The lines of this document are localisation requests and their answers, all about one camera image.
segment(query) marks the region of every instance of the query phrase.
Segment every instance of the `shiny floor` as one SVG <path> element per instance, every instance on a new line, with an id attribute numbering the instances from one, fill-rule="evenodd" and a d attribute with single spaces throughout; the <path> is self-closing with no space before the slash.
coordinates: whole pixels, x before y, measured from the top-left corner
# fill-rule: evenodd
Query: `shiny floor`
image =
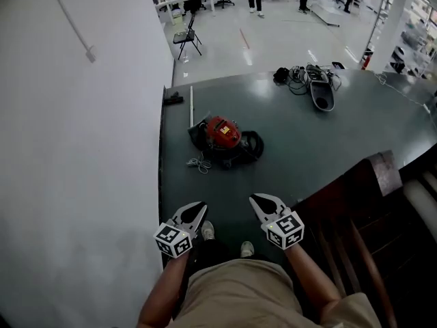
<path id="1" fill-rule="evenodd" d="M 351 14 L 342 12 L 340 27 L 329 27 L 314 14 L 299 13 L 297 0 L 263 0 L 262 19 L 249 13 L 247 0 L 232 1 L 235 6 L 216 6 L 216 16 L 205 2 L 207 10 L 196 14 L 193 26 L 202 42 L 202 56 L 187 44 L 180 60 L 179 45 L 173 44 L 175 29 L 167 12 L 159 13 L 175 57 L 175 86 L 309 62 L 324 66 L 336 61 L 358 68 L 375 20 L 373 12 L 360 15 L 354 8 Z"/>

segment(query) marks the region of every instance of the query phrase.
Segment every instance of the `folding chair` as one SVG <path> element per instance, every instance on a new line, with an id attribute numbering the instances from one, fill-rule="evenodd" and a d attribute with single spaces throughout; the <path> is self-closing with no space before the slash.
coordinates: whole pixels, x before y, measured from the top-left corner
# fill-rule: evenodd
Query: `folding chair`
<path id="1" fill-rule="evenodd" d="M 194 43 L 194 40 L 197 39 L 198 42 L 200 42 L 200 45 L 202 45 L 201 41 L 199 40 L 199 38 L 197 37 L 195 31 L 193 30 L 193 23 L 194 23 L 194 17 L 196 14 L 192 13 L 191 14 L 191 20 L 190 23 L 188 24 L 188 30 L 186 33 L 182 33 L 182 34 L 175 34 L 174 38 L 173 38 L 173 43 L 174 44 L 181 44 L 180 46 L 180 53 L 179 53 L 179 57 L 178 60 L 182 54 L 182 51 L 184 50 L 185 44 L 187 42 L 192 42 L 194 47 L 196 48 L 197 52 L 202 56 L 202 54 L 200 53 L 199 49 L 197 48 L 197 42 L 196 44 Z"/>

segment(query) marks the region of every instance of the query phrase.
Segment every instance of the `khaki shirt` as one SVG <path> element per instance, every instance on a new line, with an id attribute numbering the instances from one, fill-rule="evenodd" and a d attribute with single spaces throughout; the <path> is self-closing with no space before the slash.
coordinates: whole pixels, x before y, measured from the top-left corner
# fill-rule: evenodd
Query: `khaki shirt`
<path id="1" fill-rule="evenodd" d="M 279 265 L 237 259 L 190 277 L 185 301 L 170 327 L 381 327 L 363 293 L 340 300 L 320 324 L 302 316 L 293 283 Z"/>

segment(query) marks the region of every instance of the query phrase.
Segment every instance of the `yellow label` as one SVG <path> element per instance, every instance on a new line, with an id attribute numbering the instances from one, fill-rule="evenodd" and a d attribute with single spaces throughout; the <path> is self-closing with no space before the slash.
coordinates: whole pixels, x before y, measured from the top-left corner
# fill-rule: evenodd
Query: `yellow label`
<path id="1" fill-rule="evenodd" d="M 229 128 L 225 126 L 224 128 L 221 128 L 220 131 L 224 134 L 226 134 L 229 131 Z"/>

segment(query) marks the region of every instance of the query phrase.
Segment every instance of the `foot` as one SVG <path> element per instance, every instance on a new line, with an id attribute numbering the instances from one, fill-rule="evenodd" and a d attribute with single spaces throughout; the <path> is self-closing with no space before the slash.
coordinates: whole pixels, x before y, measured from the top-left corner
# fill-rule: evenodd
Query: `foot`
<path id="1" fill-rule="evenodd" d="M 209 221 L 205 221 L 203 223 L 201 231 L 204 241 L 207 241 L 208 239 L 215 239 L 214 226 Z"/>
<path id="2" fill-rule="evenodd" d="M 247 258 L 248 256 L 252 256 L 255 253 L 255 248 L 251 242 L 243 242 L 241 244 L 240 257 Z"/>

